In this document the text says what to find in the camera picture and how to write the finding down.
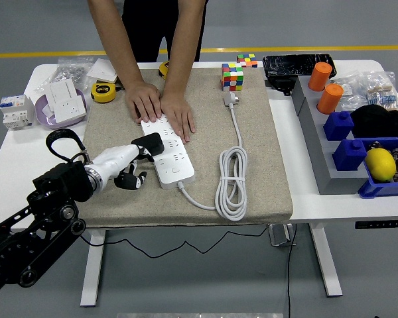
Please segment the person's left hand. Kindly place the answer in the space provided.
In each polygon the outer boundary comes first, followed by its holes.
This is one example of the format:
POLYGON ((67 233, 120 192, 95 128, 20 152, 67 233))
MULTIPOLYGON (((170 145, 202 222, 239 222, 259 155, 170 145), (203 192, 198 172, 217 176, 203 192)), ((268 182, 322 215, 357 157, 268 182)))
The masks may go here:
POLYGON ((161 109, 173 131, 184 144, 190 142, 190 133, 196 132, 192 108, 183 95, 165 93, 161 98, 161 109))

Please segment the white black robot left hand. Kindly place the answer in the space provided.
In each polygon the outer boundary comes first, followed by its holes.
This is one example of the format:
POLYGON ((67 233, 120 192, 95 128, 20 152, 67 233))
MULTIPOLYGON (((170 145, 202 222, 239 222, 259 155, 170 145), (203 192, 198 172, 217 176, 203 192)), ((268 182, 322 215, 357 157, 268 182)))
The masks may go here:
POLYGON ((115 179, 138 158, 147 158, 150 162, 154 162, 151 153, 145 147, 136 144, 104 150, 91 164, 84 166, 92 185, 96 186, 94 191, 99 193, 104 190, 108 180, 115 179))

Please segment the person's right hand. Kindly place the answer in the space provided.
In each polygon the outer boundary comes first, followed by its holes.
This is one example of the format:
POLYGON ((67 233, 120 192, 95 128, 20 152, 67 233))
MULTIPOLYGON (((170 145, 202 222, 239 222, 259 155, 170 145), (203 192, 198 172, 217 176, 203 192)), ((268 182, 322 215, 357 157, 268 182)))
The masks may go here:
POLYGON ((133 81, 125 86, 125 102, 131 118, 140 123, 155 122, 161 117, 160 92, 143 80, 133 81))

